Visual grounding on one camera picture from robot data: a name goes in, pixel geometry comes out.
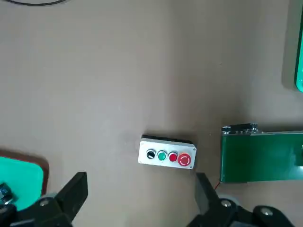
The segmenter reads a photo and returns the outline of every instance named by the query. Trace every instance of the green button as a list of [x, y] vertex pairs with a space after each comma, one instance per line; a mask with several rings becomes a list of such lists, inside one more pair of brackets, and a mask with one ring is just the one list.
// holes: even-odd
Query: green button
[[165, 154], [165, 153], [160, 153], [160, 154], [158, 155], [158, 159], [159, 159], [160, 161], [163, 161], [164, 159], [166, 159], [166, 154]]

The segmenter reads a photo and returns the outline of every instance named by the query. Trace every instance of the cable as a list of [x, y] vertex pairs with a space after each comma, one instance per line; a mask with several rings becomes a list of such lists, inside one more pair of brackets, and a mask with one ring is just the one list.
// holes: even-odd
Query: cable
[[217, 187], [221, 184], [221, 182], [219, 181], [218, 184], [214, 187], [214, 190], [217, 190]]
[[66, 0], [57, 0], [57, 1], [51, 1], [51, 2], [45, 2], [45, 3], [27, 3], [27, 2], [20, 2], [20, 1], [14, 1], [14, 0], [4, 0], [16, 5], [22, 5], [22, 6], [51, 6], [55, 4], [62, 3]]

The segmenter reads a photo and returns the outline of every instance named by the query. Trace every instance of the red wire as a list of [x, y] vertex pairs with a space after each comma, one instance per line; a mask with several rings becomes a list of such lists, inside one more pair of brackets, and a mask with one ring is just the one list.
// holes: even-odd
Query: red wire
[[217, 185], [214, 187], [214, 190], [216, 191], [217, 187], [220, 185], [220, 181], [217, 183]]

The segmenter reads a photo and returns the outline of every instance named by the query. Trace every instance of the beige table surface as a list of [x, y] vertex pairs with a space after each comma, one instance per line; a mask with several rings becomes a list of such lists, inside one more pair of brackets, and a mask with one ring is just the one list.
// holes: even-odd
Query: beige table surface
[[[75, 226], [183, 227], [198, 212], [194, 173], [138, 164], [140, 136], [193, 139], [196, 170], [215, 185], [222, 125], [303, 126], [303, 94], [292, 86], [301, 4], [0, 1], [0, 145], [47, 158], [51, 192], [88, 172]], [[218, 192], [248, 209], [275, 206], [302, 226], [302, 188]]]

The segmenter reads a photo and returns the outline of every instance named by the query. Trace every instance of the red emergency stop button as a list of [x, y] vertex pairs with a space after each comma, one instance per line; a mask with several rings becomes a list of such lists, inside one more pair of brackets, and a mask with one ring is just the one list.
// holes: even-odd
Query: red emergency stop button
[[191, 163], [191, 157], [189, 154], [181, 154], [179, 155], [178, 162], [180, 166], [188, 166]]

